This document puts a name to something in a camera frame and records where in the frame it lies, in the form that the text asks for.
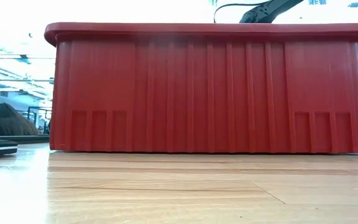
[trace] bin rim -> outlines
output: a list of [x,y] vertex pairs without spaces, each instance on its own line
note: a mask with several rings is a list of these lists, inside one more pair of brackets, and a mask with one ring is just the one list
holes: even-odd
[[177,35],[358,35],[355,24],[172,24],[56,22],[45,29],[45,40],[57,45],[58,34],[177,34]]

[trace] plastic storage bin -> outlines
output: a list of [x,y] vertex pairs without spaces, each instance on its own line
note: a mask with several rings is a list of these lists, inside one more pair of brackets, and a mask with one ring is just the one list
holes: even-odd
[[358,152],[358,24],[55,23],[51,149]]

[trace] wooden table surface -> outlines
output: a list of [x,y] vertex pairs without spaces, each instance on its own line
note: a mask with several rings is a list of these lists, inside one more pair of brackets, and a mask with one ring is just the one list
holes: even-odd
[[357,223],[358,155],[0,158],[0,223]]

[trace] brown hair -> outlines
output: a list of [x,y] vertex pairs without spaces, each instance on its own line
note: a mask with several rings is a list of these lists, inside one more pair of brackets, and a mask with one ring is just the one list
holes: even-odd
[[33,123],[25,119],[11,105],[0,103],[0,136],[28,136],[39,134]]

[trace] robotic arm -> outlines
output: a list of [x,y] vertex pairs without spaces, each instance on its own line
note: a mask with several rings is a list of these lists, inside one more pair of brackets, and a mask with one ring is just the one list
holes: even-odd
[[303,0],[270,0],[247,11],[240,23],[272,23],[283,12],[291,9]]

